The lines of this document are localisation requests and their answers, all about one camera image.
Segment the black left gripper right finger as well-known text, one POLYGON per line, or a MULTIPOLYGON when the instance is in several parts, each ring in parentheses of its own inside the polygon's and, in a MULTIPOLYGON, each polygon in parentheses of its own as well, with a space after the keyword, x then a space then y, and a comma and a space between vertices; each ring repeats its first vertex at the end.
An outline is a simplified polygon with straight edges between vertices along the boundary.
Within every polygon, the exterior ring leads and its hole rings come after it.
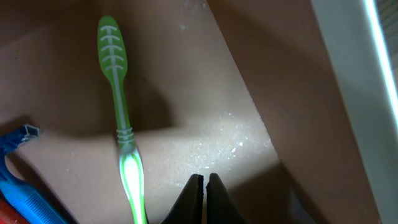
POLYGON ((216 173, 211 173, 206 186, 207 224, 246 224, 232 203, 228 191, 216 173))

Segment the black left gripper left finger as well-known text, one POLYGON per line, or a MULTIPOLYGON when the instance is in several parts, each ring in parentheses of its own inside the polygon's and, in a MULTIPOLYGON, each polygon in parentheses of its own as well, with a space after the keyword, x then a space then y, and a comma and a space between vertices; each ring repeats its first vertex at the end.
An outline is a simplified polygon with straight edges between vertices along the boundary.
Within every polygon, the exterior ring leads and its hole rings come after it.
POLYGON ((203 176, 193 174, 162 224, 201 224, 203 176))

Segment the blue disposable razor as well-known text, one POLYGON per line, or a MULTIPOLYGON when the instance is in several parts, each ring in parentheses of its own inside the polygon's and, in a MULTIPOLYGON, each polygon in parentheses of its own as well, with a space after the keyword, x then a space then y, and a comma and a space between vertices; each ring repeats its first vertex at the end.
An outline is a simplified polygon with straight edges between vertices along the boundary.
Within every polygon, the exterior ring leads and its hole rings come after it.
POLYGON ((39 136, 40 129, 25 124, 1 136, 1 193, 29 223, 67 224, 67 220, 28 182, 14 176, 6 166, 6 155, 39 136))

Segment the green white toothbrush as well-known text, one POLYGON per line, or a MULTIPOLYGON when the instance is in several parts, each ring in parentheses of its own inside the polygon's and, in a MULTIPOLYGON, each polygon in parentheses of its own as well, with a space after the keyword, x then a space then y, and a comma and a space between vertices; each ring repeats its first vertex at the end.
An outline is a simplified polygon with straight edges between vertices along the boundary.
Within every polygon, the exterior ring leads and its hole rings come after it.
POLYGON ((119 173, 131 208, 133 222, 148 222, 144 203, 144 169, 129 119, 124 91, 127 54, 121 30, 111 16, 98 23, 98 58, 101 71, 108 79, 116 115, 116 137, 119 145, 119 173))

